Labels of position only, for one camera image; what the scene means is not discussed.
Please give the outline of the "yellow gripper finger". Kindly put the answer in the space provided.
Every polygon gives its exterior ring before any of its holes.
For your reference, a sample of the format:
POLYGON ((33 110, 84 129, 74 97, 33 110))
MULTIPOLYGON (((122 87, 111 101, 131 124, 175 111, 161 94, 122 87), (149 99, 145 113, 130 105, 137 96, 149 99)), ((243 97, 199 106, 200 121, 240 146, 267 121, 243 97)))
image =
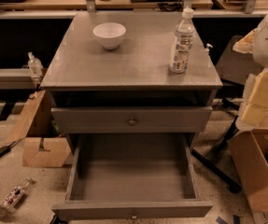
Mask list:
POLYGON ((256 76, 250 74, 247 81, 250 87, 247 105, 268 110, 268 68, 264 68, 256 76))
POLYGON ((261 123, 268 112, 268 109, 259 105, 247 104, 243 109, 241 120, 252 126, 257 126, 261 123))

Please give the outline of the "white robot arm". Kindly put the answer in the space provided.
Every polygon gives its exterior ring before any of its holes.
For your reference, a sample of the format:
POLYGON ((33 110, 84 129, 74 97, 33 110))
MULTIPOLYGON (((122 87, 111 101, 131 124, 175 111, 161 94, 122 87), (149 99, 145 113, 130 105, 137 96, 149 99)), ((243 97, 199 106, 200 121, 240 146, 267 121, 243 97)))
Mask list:
POLYGON ((264 69, 252 79, 239 120, 250 126, 258 126, 268 113, 268 14, 254 33, 252 51, 254 62, 264 69))

